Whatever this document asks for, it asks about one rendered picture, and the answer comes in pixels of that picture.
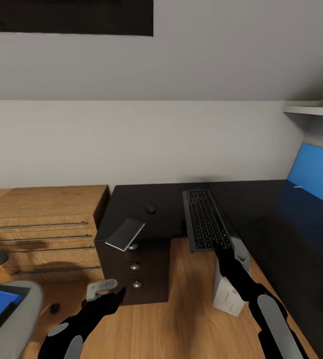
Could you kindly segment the swivel chair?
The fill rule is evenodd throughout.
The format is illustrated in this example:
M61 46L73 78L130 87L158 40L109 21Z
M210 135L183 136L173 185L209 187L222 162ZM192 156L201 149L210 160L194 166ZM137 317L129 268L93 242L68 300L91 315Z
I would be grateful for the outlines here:
M8 253L0 251L0 265L8 261ZM0 323L0 359L20 359L36 328L38 319L50 308L55 314L59 303L44 309L44 290L31 280L12 280L0 284L0 291L20 295L22 299Z

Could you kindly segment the keyboard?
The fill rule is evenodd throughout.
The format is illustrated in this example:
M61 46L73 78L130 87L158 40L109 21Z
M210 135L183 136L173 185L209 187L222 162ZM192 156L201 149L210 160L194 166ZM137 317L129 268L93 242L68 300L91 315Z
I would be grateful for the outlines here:
M216 251L213 241L224 249L235 249L208 190L184 191L183 203L190 253Z

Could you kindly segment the notebook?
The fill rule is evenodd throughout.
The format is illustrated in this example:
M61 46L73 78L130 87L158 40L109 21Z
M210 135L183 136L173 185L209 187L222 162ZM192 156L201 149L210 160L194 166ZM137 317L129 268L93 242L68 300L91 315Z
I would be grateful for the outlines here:
M128 218L105 243L125 251L144 226L145 223Z

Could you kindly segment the mouse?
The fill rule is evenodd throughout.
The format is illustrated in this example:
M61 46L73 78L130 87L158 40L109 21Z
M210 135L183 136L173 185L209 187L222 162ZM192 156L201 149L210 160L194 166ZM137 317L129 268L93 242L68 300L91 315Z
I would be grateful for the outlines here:
M151 203L149 203L149 204L146 204L146 205L145 205L145 210L146 210L147 212L153 212L153 211L156 210L156 207L155 207L154 205L152 205Z

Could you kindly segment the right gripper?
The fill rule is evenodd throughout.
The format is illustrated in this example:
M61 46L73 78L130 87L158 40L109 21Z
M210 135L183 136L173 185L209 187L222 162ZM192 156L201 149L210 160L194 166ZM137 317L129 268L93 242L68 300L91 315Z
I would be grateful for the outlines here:
M242 265L236 260L234 249L229 247L224 249L217 242L212 242L213 246L216 249L216 255L219 259L219 268L220 273L223 277L227 277L230 283L234 284L237 277L241 275L248 275L247 271L242 267Z

